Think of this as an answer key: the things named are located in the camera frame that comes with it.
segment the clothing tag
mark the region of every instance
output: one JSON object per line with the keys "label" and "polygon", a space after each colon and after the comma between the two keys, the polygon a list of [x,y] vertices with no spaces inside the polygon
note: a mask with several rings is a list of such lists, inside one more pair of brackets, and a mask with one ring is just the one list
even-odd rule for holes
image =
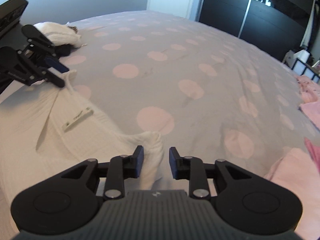
{"label": "clothing tag", "polygon": [[63,126],[62,129],[63,131],[67,131],[70,127],[72,127],[75,123],[80,122],[87,116],[90,116],[93,114],[93,109],[91,107],[87,107],[86,109],[82,110],[79,114],[77,114],[73,119],[69,120],[66,122]]}

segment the polka dot bedsheet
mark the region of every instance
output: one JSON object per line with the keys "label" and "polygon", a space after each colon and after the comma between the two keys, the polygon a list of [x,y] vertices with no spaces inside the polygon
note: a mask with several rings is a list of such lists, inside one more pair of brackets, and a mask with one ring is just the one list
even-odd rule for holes
{"label": "polka dot bedsheet", "polygon": [[172,179],[171,146],[182,156],[222,158],[264,176],[291,148],[307,152],[304,137],[320,144],[298,110],[293,72],[245,41],[152,11],[71,25],[87,44],[60,60],[78,71],[75,89],[123,132],[162,133],[166,156],[154,189],[188,189],[187,181]]}

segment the light pink fabric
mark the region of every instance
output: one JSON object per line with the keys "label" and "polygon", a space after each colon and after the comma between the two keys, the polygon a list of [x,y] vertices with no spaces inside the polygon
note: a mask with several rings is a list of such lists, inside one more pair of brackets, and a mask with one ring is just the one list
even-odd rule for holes
{"label": "light pink fabric", "polygon": [[320,86],[305,75],[296,76],[304,103],[319,101]]}
{"label": "light pink fabric", "polygon": [[312,159],[315,162],[318,168],[318,171],[320,173],[320,147],[313,145],[312,142],[307,138],[304,139],[304,144],[306,145],[308,151],[310,152]]}
{"label": "light pink fabric", "polygon": [[293,148],[274,164],[266,178],[295,193],[302,202],[303,213],[295,230],[305,240],[320,236],[320,175],[309,154]]}
{"label": "light pink fabric", "polygon": [[301,111],[320,129],[320,102],[300,105]]}

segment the white cloth bundle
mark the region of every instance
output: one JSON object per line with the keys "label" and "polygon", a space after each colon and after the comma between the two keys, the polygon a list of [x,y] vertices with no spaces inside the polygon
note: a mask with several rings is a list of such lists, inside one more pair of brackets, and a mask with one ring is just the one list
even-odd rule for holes
{"label": "white cloth bundle", "polygon": [[55,46],[63,44],[71,44],[76,48],[82,46],[81,35],[76,34],[74,30],[67,25],[59,23],[44,22],[34,25],[41,33],[43,33]]}
{"label": "white cloth bundle", "polygon": [[[144,147],[144,163],[140,179],[131,179],[126,190],[151,189],[159,179],[161,135],[123,134],[73,90],[70,78],[75,76],[76,71],[61,75],[66,82],[63,89],[46,82],[24,86],[0,104],[0,186],[9,204],[20,191],[81,161],[108,162],[117,155],[131,155],[137,145]],[[64,129],[81,111],[86,114]]]}

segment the black sliding wardrobe door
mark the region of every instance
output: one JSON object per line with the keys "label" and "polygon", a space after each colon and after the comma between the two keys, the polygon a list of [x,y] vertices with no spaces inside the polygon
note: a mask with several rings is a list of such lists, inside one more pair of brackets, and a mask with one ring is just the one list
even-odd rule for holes
{"label": "black sliding wardrobe door", "polygon": [[249,0],[203,0],[199,22],[238,36]]}
{"label": "black sliding wardrobe door", "polygon": [[313,0],[252,0],[240,38],[278,60],[303,39]]}

